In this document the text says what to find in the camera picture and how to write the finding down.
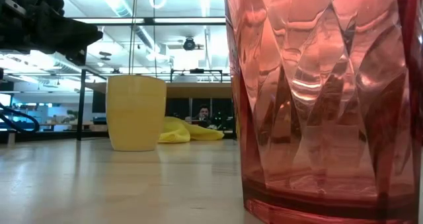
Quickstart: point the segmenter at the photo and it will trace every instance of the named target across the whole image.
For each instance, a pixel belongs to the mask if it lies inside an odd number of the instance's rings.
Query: yellow fabric
[[[190,140],[216,141],[223,138],[223,132],[192,125],[178,118],[165,118],[159,143],[185,143]]]

